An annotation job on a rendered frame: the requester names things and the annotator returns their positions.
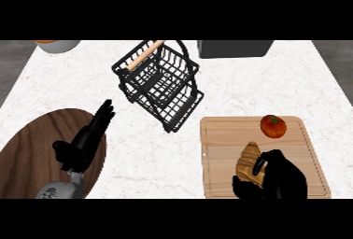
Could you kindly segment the red tomato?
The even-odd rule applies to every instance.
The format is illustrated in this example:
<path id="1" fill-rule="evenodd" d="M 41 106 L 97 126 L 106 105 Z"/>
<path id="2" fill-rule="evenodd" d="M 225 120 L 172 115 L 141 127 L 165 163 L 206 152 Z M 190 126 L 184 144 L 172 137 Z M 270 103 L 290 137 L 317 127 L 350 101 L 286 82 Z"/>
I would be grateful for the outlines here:
<path id="1" fill-rule="evenodd" d="M 265 115 L 259 120 L 259 129 L 270 138 L 280 138 L 286 132 L 286 124 L 280 117 Z"/>

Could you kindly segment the pale wooden cutting board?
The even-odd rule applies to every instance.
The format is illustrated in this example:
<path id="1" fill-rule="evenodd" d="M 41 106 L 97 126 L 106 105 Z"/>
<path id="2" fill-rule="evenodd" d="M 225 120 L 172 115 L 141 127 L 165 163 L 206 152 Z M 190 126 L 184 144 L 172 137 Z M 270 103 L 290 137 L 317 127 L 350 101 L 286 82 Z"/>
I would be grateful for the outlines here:
<path id="1" fill-rule="evenodd" d="M 249 142 L 259 151 L 279 149 L 299 168 L 307 182 L 307 198 L 330 197 L 320 163 L 301 119 L 280 116 L 286 124 L 285 135 L 268 138 L 259 130 L 261 117 L 205 117 L 199 122 L 203 195 L 209 199 L 234 198 L 231 177 L 236 162 Z"/>

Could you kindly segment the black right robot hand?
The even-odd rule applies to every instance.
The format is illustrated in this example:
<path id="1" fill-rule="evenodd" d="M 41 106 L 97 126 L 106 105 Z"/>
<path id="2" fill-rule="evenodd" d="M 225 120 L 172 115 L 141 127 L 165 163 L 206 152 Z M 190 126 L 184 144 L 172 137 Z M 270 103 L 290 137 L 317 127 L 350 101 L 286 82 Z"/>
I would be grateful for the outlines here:
<path id="1" fill-rule="evenodd" d="M 264 163 L 267 165 L 264 167 L 261 186 L 256 186 L 249 181 L 240 181 L 239 177 L 233 176 L 231 187 L 234 195 L 245 200 L 305 199 L 305 176 L 295 164 L 286 160 L 279 149 L 261 152 L 252 167 L 252 175 L 259 172 Z"/>

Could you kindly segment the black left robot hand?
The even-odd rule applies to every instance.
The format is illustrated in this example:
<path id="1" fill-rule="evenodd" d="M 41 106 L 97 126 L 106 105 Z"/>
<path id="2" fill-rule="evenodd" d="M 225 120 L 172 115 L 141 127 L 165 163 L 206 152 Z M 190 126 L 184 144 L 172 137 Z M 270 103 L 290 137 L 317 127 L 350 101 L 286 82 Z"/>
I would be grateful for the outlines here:
<path id="1" fill-rule="evenodd" d="M 90 124 L 78 131 L 70 143 L 56 140 L 51 143 L 54 158 L 61 163 L 61 171 L 82 173 L 91 165 L 100 138 L 113 118 L 112 100 L 98 107 Z"/>

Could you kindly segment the golden brown croissant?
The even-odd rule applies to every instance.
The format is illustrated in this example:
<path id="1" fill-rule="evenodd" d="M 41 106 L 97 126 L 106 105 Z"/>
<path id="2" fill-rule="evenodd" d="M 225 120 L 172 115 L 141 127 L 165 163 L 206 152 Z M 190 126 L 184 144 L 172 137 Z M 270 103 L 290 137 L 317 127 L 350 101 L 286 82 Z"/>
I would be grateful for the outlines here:
<path id="1" fill-rule="evenodd" d="M 261 186 L 264 178 L 264 167 L 259 168 L 256 175 L 252 174 L 253 165 L 259 157 L 259 147 L 255 142 L 249 142 L 239 154 L 236 162 L 236 176 L 240 181 L 252 182 L 256 186 Z"/>

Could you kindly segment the dark brown oval wooden placemat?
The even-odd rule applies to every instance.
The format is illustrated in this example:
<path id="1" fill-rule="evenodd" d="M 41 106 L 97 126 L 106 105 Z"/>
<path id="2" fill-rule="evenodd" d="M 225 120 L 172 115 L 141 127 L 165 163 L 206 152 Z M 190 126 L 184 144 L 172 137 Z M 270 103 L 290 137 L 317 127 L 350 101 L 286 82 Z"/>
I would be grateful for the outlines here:
<path id="1" fill-rule="evenodd" d="M 70 143 L 93 114 L 78 109 L 60 109 L 38 117 L 11 137 L 0 151 L 0 199 L 33 199 L 53 181 L 69 182 L 70 172 L 61 171 L 51 143 Z M 84 197 L 97 180 L 106 155 L 106 137 L 100 138 L 90 168 L 84 175 Z"/>

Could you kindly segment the white bowl with orange contents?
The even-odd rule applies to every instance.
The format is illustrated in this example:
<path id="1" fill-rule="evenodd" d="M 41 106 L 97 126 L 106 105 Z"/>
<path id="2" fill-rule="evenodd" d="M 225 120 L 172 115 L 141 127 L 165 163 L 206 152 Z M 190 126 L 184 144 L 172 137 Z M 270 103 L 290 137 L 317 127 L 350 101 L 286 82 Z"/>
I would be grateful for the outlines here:
<path id="1" fill-rule="evenodd" d="M 63 53 L 79 43 L 78 40 L 35 40 L 33 43 L 47 53 Z"/>

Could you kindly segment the dark grey box appliance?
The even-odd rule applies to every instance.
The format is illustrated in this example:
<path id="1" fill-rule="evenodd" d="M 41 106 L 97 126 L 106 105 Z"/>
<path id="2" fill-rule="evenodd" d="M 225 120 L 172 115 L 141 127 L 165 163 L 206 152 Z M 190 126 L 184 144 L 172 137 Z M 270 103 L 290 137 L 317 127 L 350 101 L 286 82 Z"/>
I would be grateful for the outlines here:
<path id="1" fill-rule="evenodd" d="M 200 59 L 262 57 L 273 40 L 199 40 Z"/>

